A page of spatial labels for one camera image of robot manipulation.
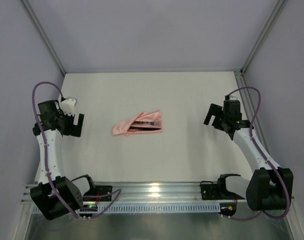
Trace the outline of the small controller board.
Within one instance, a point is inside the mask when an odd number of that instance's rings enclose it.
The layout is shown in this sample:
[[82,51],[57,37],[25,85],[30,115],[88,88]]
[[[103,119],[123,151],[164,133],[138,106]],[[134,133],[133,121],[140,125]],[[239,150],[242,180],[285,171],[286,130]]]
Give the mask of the small controller board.
[[91,220],[94,215],[98,213],[96,204],[86,204],[79,209],[78,214],[83,220]]
[[221,217],[231,218],[235,215],[237,210],[236,204],[227,202],[227,203],[220,203],[219,204],[219,215]]

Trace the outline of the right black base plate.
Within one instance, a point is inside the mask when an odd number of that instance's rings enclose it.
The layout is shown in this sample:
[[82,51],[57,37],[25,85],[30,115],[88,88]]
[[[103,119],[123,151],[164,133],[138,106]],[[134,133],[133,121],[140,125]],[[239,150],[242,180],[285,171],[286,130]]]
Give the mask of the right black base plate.
[[244,200],[243,197],[229,192],[222,181],[201,181],[200,192],[202,200]]

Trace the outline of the left small controller board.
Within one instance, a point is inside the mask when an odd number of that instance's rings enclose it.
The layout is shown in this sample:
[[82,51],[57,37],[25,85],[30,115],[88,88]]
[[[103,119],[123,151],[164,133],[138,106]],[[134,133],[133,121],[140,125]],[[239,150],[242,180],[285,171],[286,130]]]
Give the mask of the left small controller board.
[[91,220],[94,215],[98,213],[96,204],[86,204],[79,209],[78,214],[83,220]]

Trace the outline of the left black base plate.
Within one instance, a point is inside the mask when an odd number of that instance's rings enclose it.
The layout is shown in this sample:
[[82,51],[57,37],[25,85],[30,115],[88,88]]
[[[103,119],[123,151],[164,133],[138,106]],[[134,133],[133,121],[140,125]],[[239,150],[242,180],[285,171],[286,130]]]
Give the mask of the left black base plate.
[[96,185],[93,189],[87,191],[83,196],[85,202],[110,202],[112,197],[110,193],[113,187],[111,185]]

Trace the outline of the aluminium rail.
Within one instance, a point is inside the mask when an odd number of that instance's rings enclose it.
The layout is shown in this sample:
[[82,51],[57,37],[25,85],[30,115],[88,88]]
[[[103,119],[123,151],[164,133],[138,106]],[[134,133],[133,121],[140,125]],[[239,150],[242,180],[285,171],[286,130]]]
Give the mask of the aluminium rail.
[[245,82],[245,77],[240,71],[235,71],[234,76],[237,83],[237,90],[234,93],[239,93],[247,118],[252,123],[252,130],[238,130],[234,134],[233,141],[243,152],[252,171],[260,168],[267,170],[279,168],[268,151],[266,150],[266,141],[258,120],[258,111],[261,104],[261,94],[258,89],[248,86]]
[[[61,186],[61,197],[66,203],[80,204],[93,201],[83,201],[85,193],[80,193],[88,181],[83,177],[72,183]],[[234,200],[202,200],[200,182],[93,182],[90,189],[95,186],[112,186],[111,197],[118,189],[121,190],[120,200],[128,202],[192,202],[192,201],[238,201],[246,202],[246,199]]]

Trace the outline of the corner aluminium post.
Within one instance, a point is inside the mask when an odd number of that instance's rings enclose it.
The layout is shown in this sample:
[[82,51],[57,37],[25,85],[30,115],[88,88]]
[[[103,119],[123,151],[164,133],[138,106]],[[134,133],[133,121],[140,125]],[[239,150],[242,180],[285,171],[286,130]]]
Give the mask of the corner aluminium post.
[[20,3],[22,4],[22,7],[24,8],[27,16],[30,18],[34,28],[36,29],[51,58],[55,62],[56,66],[59,68],[61,74],[65,76],[67,72],[31,4],[28,0],[20,0]]
[[262,30],[260,31],[253,47],[250,50],[246,61],[240,70],[241,74],[244,75],[250,65],[252,64],[253,60],[255,59],[256,55],[260,51],[261,47],[265,43],[269,33],[273,29],[276,21],[278,20],[279,16],[281,15],[283,9],[285,8],[288,0],[277,0],[275,6],[273,7],[271,13],[269,14],[267,20],[265,21]]

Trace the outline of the right corner aluminium post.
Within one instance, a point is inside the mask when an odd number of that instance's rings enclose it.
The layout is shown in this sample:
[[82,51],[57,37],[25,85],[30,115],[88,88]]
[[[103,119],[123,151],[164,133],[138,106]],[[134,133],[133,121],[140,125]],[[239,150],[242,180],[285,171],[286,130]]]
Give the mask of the right corner aluminium post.
[[276,21],[278,20],[279,16],[281,15],[283,9],[285,8],[288,0],[277,0],[275,6],[273,7],[271,13],[269,14],[267,20],[265,21],[262,30],[260,31],[253,47],[250,50],[246,61],[240,70],[241,74],[244,75],[250,65],[252,64],[253,60],[255,59],[256,55],[260,51],[261,47],[265,43],[269,33],[273,29]]

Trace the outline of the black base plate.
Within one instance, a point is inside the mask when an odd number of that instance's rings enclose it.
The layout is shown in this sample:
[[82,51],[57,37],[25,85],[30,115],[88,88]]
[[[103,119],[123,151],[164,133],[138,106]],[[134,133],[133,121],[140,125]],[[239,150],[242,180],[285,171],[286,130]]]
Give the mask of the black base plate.
[[244,200],[243,197],[229,192],[222,181],[201,181],[200,192],[202,200]]
[[96,185],[93,189],[87,191],[83,196],[85,202],[110,202],[112,197],[110,193],[113,187],[111,185]]

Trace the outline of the black handled knife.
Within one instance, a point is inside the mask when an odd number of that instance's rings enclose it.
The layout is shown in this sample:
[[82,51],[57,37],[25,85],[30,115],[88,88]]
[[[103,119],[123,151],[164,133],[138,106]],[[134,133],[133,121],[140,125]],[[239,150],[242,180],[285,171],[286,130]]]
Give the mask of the black handled knife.
[[155,127],[137,127],[131,126],[129,127],[129,132],[153,132],[153,131],[160,131],[162,128],[155,128]]

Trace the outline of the pink cloth napkin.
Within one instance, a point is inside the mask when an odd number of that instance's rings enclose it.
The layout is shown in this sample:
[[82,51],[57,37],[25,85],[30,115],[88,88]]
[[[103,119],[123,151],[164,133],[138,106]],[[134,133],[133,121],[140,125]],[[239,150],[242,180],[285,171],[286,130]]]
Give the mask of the pink cloth napkin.
[[[145,122],[153,122],[153,121],[162,121],[160,111],[154,111],[154,112],[142,112],[138,114],[137,116],[123,120],[119,123],[117,123],[112,128],[112,135],[113,136],[129,136],[129,135],[135,135],[135,134],[151,134],[151,133],[161,133],[163,132],[163,126],[153,126],[148,124],[134,124],[134,121],[145,121]],[[162,130],[158,131],[137,131],[137,132],[129,132],[129,127],[143,127],[143,128],[162,128]]]

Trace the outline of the right side aluminium rail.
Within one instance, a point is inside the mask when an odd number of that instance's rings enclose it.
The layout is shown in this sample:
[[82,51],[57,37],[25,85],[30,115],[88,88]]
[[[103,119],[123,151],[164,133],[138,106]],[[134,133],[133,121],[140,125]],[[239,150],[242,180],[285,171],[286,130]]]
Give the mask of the right side aluminium rail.
[[237,83],[237,90],[234,93],[239,93],[247,118],[252,123],[252,130],[238,130],[234,134],[233,141],[243,152],[252,171],[260,168],[267,170],[279,168],[268,151],[266,150],[266,141],[258,120],[258,111],[261,104],[261,94],[258,89],[248,86],[245,82],[245,77],[240,71],[235,71],[234,76]]

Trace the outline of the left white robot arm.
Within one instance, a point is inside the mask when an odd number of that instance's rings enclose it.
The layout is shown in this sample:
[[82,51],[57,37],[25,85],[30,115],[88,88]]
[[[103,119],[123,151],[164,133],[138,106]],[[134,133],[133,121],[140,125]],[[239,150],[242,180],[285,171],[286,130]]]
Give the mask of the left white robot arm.
[[40,148],[40,175],[38,185],[30,194],[49,221],[79,210],[84,195],[95,190],[89,175],[70,180],[63,169],[62,139],[64,136],[79,138],[85,117],[84,114],[75,115],[76,103],[75,98],[68,97],[38,104],[40,122],[34,125],[33,134]]

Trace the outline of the left corner aluminium post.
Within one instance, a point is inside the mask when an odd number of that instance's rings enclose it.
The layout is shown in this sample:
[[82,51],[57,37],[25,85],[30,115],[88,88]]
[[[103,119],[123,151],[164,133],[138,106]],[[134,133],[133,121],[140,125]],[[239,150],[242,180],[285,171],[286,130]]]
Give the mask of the left corner aluminium post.
[[55,62],[56,66],[59,68],[61,74],[65,76],[67,72],[31,4],[28,0],[20,0],[20,3],[22,4],[22,7],[24,8],[27,16],[30,18],[34,28],[36,29],[51,58]]

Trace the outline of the right small controller board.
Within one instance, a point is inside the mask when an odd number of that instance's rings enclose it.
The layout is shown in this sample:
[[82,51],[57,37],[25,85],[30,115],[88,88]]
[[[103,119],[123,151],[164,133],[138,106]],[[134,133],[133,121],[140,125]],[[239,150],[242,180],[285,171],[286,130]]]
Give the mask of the right small controller board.
[[227,202],[227,203],[220,203],[219,204],[219,215],[221,217],[231,218],[235,215],[237,210],[236,204]]

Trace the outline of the front aluminium rail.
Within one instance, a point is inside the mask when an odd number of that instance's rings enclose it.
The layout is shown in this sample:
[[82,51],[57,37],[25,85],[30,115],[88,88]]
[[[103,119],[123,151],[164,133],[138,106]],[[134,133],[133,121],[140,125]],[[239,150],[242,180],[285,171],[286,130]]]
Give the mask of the front aluminium rail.
[[[85,193],[80,193],[88,181],[83,177],[72,183],[61,186],[61,197],[66,203],[80,204],[93,201],[83,201]],[[121,190],[120,200],[128,202],[192,202],[192,201],[238,201],[246,202],[246,199],[234,200],[202,200],[200,182],[93,182],[90,189],[95,186],[112,186],[111,197],[118,189]]]

